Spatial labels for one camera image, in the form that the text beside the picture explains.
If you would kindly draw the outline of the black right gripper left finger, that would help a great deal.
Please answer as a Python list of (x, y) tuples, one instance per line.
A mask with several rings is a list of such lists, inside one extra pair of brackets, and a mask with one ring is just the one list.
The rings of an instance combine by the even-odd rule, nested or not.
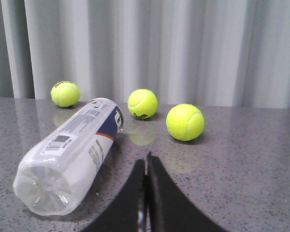
[(145, 161), (135, 162), (121, 191), (85, 232), (145, 231)]

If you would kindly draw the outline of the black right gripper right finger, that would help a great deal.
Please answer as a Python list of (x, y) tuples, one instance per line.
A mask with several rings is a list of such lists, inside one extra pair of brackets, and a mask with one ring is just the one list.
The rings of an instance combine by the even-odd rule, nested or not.
[(147, 156), (148, 206), (153, 232), (224, 232), (184, 195), (159, 157)]

